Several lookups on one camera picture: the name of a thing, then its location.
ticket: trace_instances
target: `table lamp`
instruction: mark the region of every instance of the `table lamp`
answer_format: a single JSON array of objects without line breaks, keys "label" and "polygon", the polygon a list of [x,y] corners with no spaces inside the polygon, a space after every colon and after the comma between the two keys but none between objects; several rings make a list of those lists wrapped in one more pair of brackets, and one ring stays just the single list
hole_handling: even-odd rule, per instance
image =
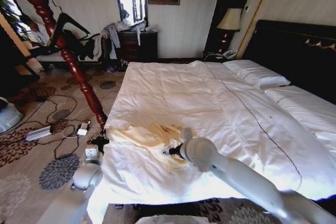
[{"label": "table lamp", "polygon": [[222,53],[223,49],[227,50],[228,44],[231,42],[234,31],[240,30],[240,14],[242,9],[241,8],[229,8],[222,21],[218,24],[217,28],[222,30],[227,30],[227,32],[224,34],[224,38],[220,39],[221,44],[225,44],[224,48],[223,46],[220,46],[218,52]]},{"label": "table lamp", "polygon": [[240,30],[241,8],[229,8],[217,28],[223,30]]}]

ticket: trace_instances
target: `carpet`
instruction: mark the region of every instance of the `carpet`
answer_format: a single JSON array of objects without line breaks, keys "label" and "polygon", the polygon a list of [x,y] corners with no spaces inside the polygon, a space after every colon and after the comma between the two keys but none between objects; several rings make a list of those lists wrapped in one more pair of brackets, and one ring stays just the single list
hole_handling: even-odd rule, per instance
[{"label": "carpet", "polygon": [[[0,223],[36,223],[83,162],[87,140],[100,131],[68,69],[53,68],[40,76],[8,99],[25,116],[0,135]],[[86,76],[108,115],[124,73],[88,69]],[[78,138],[74,132],[87,119],[88,134]],[[24,141],[28,132],[47,125],[52,135]],[[104,223],[133,224],[161,214],[202,216],[216,223],[279,223],[251,201],[234,198],[164,206],[110,205]],[[83,223],[90,221],[86,217]]]}]

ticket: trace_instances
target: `lampshade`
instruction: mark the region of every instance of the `lampshade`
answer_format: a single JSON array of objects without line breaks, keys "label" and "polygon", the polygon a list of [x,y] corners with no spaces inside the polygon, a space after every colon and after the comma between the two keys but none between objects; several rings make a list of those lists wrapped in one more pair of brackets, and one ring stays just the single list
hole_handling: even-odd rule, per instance
[{"label": "lampshade", "polygon": [[217,28],[225,30],[239,30],[241,11],[241,8],[229,8]]}]

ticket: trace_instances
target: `yellow cloth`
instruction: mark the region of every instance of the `yellow cloth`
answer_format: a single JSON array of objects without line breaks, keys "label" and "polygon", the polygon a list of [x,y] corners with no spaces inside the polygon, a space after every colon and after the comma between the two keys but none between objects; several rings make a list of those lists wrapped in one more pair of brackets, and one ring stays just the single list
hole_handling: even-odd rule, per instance
[{"label": "yellow cloth", "polygon": [[160,162],[172,168],[183,168],[187,162],[177,155],[163,156],[161,150],[167,147],[177,147],[184,140],[181,138],[181,127],[163,126],[157,123],[148,128],[130,126],[126,130],[110,127],[106,133],[110,141],[131,142],[139,147],[145,147]]}]

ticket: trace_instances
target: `white shirt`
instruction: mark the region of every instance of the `white shirt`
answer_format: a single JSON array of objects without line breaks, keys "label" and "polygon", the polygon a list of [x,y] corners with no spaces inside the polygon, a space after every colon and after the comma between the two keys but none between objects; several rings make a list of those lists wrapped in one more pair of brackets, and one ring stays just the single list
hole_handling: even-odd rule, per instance
[{"label": "white shirt", "polygon": [[42,46],[47,46],[49,41],[49,35],[44,25],[36,23],[40,31],[31,31],[31,34],[35,37],[38,43]]}]

